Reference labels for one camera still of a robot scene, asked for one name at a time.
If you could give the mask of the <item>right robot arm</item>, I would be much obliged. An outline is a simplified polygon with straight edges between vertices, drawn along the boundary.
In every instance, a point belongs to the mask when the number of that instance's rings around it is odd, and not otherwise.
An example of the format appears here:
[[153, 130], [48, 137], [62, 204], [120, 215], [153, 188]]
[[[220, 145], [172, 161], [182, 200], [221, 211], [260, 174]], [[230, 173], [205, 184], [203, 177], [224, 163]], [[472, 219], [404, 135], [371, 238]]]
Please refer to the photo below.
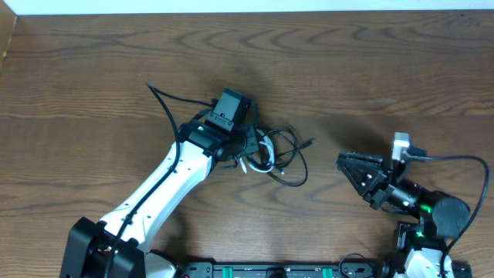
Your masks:
[[395, 254], [374, 273], [378, 277], [455, 277], [470, 270], [456, 269], [449, 253], [471, 225], [473, 214], [459, 198], [430, 191], [406, 178], [412, 161], [437, 161], [416, 147], [403, 147], [390, 158], [340, 152], [336, 165], [371, 208], [389, 204], [397, 214], [418, 221], [399, 222], [394, 233]]

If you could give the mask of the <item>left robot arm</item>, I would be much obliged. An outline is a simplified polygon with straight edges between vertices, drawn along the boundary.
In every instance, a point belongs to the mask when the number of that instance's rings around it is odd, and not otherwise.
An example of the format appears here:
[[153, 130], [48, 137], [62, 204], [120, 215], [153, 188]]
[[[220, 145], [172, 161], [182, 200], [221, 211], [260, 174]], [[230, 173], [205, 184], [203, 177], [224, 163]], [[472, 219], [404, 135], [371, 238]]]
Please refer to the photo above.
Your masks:
[[257, 103], [225, 89], [212, 107], [173, 123], [174, 143], [137, 190], [98, 222], [82, 217], [69, 231], [61, 277], [174, 277], [178, 266], [150, 251], [157, 232], [181, 200], [217, 163], [251, 147]]

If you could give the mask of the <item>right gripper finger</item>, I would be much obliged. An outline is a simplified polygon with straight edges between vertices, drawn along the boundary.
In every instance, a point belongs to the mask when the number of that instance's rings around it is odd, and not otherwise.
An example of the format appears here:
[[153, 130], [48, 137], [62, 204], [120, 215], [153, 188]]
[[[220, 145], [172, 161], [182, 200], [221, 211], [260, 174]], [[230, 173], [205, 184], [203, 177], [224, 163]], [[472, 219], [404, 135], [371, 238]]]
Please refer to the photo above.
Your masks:
[[374, 154], [363, 154], [353, 151], [341, 151], [337, 159], [338, 163], [361, 162], [371, 164], [383, 164], [384, 158]]
[[357, 194], [363, 198], [386, 181], [386, 174], [383, 172], [382, 167], [376, 164], [337, 162], [337, 167], [346, 175]]

